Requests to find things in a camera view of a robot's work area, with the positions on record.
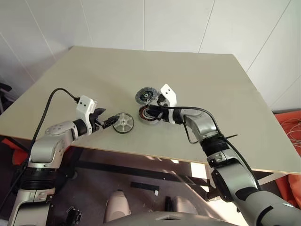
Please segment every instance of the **beige tabletop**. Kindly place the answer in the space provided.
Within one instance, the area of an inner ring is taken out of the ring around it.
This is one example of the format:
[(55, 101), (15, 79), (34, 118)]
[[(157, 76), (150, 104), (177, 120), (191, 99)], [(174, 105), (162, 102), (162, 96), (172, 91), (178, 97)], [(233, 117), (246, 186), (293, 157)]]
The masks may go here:
[[(0, 116), (0, 134), (31, 139), (52, 90), (66, 88), (86, 95), (107, 110), (106, 119), (119, 112), (131, 114), (133, 130), (113, 128), (80, 137), (74, 146), (206, 162), (199, 144), (189, 144), (183, 126), (138, 119), (136, 92), (165, 84), (177, 94), (178, 106), (209, 110), (225, 136), (254, 170), (301, 173), (300, 157), (271, 110), (233, 55), (151, 52), (73, 47)], [(76, 103), (58, 92), (50, 105), (40, 135), (47, 127), (75, 120)]]

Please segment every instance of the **red fabric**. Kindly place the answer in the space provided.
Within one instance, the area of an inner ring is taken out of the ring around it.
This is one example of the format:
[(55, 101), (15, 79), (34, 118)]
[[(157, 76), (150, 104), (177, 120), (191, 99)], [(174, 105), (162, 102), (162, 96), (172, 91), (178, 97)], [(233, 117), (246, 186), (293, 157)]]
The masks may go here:
[[(288, 112), (275, 115), (285, 133), (289, 133), (291, 128), (297, 126), (301, 120), (301, 111)], [(301, 130), (301, 125), (295, 127), (293, 130)], [(288, 137), (300, 140), (301, 132), (293, 132)], [(294, 146), (299, 156), (301, 156), (301, 148)], [(276, 184), (284, 200), (289, 202), (295, 207), (301, 209), (301, 176), (300, 175), (287, 175), (276, 180)]]
[(20, 165), (27, 158), (27, 152), (14, 143), (10, 142), (7, 139), (2, 140), (2, 143), (7, 144), (11, 149), (15, 150), (12, 160), (14, 165)]

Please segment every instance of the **metal disc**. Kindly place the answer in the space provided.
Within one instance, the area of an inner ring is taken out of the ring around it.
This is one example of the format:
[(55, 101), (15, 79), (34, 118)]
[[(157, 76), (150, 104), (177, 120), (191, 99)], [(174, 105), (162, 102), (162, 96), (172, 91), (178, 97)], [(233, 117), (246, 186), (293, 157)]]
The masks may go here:
[(153, 87), (144, 87), (136, 93), (136, 101), (141, 105), (147, 105), (157, 98), (158, 92)]
[(133, 117), (125, 112), (118, 113), (119, 119), (113, 124), (113, 128), (118, 133), (128, 133), (134, 127)]

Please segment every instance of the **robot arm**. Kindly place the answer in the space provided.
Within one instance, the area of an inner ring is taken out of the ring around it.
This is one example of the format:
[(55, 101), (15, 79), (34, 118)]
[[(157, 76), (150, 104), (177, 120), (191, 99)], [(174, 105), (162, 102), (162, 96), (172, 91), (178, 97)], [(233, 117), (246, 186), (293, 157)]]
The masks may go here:
[(49, 127), (45, 135), (34, 143), (8, 226), (47, 225), (57, 169), (66, 149), (80, 136), (105, 129), (118, 120), (118, 116), (112, 116), (106, 121), (99, 121), (98, 116), (105, 109), (95, 109), (96, 104), (96, 101), (81, 96), (76, 108), (78, 119)]
[(149, 115), (192, 129), (213, 168), (212, 178), (220, 197), (233, 202), (251, 226), (296, 226), (301, 211), (267, 191), (261, 191), (251, 169), (220, 132), (213, 116), (204, 109), (150, 105)]

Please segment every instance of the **floor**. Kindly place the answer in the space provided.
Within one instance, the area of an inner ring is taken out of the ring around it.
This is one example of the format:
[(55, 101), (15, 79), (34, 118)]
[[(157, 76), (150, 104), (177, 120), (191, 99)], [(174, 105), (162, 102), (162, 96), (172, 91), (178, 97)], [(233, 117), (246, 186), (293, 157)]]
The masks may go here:
[[(3, 200), (5, 192), (9, 188), (14, 167), (11, 164), (11, 152), (1, 150), (1, 153), (0, 179), (5, 183), (0, 186), (0, 200)], [(85, 149), (81, 160), (184, 175), (196, 176), (197, 174), (195, 172), (197, 168), (195, 166), (191, 168), (190, 163), (176, 163), (176, 161), (174, 163), (170, 160), (149, 156)], [(222, 200), (205, 202), (184, 183), (92, 169), (77, 168), (77, 171), (78, 176), (74, 180), (68, 180), (59, 194), (54, 197), (53, 204), (55, 205), (55, 215), (59, 218), (65, 218), (66, 211), (71, 206), (82, 211), (83, 217), (80, 225), (102, 225), (106, 202), (110, 194), (118, 189), (124, 191), (132, 214), (146, 211), (163, 211), (165, 196), (174, 197), (179, 195), (190, 200), (200, 215), (227, 220), (237, 225), (247, 225), (241, 214), (236, 212), (236, 207), (232, 203), (225, 203)], [(131, 182), (159, 186), (158, 196), (153, 191), (130, 187)], [(8, 219), (13, 203), (14, 195), (11, 195), (0, 218)]]

